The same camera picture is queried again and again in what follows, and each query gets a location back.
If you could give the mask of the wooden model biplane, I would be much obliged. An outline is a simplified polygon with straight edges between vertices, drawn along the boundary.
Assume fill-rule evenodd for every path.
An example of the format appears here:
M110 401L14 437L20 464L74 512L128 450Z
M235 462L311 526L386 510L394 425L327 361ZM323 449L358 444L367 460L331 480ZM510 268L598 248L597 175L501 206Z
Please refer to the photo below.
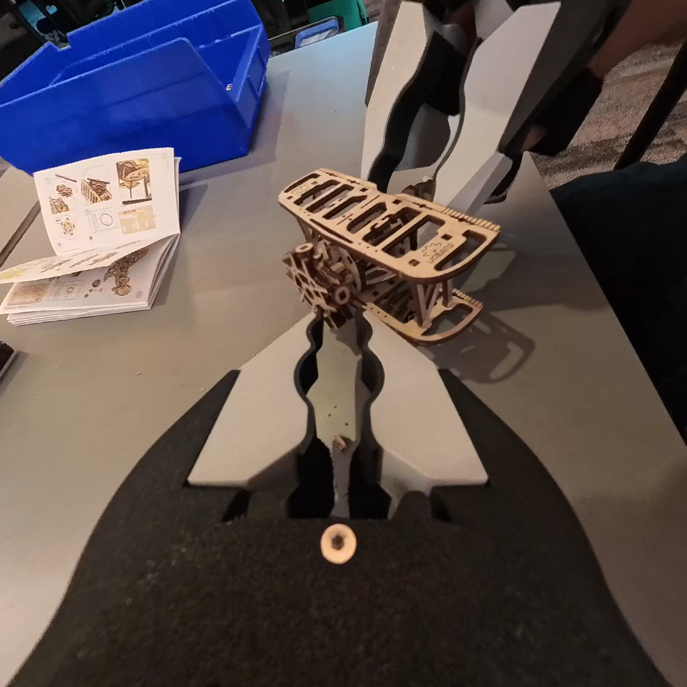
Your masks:
M278 202L304 236L284 257L287 277L331 329L365 311L409 342L433 346L481 313L453 280L496 243L498 225L326 168L288 185Z

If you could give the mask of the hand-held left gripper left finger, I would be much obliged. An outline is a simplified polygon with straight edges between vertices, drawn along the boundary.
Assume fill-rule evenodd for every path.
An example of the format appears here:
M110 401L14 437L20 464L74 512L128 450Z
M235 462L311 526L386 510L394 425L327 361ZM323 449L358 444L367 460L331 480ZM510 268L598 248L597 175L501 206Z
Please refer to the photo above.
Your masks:
M306 315L245 363L194 464L191 486L295 490L316 434L316 316Z

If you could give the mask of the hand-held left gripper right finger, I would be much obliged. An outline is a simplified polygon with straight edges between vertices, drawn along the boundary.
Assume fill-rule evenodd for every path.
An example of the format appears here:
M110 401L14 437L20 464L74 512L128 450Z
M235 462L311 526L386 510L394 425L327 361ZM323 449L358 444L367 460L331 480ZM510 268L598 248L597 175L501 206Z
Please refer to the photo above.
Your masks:
M486 469L434 363L372 315L358 315L356 333L367 391L358 483L388 495L485 485Z

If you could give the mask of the blue plastic bin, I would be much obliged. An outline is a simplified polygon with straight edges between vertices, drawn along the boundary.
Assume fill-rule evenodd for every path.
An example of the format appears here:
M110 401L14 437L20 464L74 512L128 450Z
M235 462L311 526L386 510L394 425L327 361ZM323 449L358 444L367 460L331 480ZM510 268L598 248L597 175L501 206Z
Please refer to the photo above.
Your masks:
M271 52L252 2L141 1L67 38L1 82L14 167L173 148L187 171L248 153Z

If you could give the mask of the white instruction booklet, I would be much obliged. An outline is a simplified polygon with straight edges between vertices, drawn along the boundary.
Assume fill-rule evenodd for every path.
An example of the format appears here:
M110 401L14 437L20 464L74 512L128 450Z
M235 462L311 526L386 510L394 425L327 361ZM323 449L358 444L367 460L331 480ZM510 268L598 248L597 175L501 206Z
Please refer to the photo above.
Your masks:
M8 323L149 311L181 236L180 163L150 148L34 173L54 253L1 271Z

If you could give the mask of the grey desk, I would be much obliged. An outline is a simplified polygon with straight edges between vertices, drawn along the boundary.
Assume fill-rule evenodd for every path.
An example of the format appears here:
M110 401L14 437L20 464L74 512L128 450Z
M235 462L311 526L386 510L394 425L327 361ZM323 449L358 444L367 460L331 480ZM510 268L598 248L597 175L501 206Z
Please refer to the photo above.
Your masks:
M186 488L225 374L305 311L281 256L300 235L279 191L360 167L376 24L273 57L248 156L181 176L182 237L150 311L16 327L1 383L1 684L62 600L78 558L104 571L40 684L448 686L476 628L453 611L463 564L446 521L363 523L351 562L322 521L224 521L232 495ZM537 168L487 208L503 240L477 266L487 322L440 348L459 391L532 449L666 679L686 685L686 445Z

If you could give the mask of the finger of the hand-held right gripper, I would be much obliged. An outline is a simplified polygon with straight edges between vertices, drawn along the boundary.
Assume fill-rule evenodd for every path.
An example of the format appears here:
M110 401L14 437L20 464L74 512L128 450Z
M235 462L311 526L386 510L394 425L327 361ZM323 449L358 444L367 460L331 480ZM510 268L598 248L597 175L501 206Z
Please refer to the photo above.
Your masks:
M560 7L520 7L475 48L458 132L435 171L437 204L479 209L510 173L514 161L501 141Z
M408 148L414 121L423 106L420 72L435 19L416 1L401 1L367 103L361 178L389 187Z

